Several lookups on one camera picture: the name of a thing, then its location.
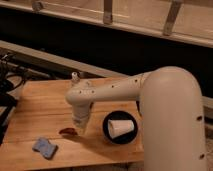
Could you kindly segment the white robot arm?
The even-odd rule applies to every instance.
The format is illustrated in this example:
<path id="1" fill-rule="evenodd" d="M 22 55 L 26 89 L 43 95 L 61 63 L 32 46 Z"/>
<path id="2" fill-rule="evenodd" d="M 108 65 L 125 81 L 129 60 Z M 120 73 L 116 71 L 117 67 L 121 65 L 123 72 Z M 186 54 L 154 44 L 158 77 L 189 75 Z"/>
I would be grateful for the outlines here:
<path id="1" fill-rule="evenodd" d="M 144 171 L 207 171 L 202 93 L 187 70 L 167 66 L 66 94 L 76 126 L 84 127 L 97 101 L 137 101 L 143 115 Z"/>

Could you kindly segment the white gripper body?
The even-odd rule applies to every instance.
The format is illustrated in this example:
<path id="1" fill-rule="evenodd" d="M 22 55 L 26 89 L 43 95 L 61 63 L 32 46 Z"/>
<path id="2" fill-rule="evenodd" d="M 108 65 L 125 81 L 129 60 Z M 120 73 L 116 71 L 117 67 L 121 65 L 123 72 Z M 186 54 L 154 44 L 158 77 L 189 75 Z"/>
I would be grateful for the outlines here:
<path id="1" fill-rule="evenodd" d="M 86 126 L 90 118 L 90 105 L 74 105 L 73 106 L 73 123 L 76 126 Z"/>

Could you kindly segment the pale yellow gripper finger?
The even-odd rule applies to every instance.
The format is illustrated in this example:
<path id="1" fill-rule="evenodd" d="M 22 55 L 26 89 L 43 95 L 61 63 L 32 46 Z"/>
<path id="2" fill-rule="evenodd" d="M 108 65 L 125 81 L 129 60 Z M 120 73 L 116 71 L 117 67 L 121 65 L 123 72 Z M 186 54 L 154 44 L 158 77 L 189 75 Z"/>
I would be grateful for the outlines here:
<path id="1" fill-rule="evenodd" d="M 86 128 L 87 128 L 87 125 L 86 125 L 86 124 L 79 125 L 79 126 L 76 127 L 77 132 L 78 132 L 79 134 L 84 134 L 85 131 L 86 131 Z"/>

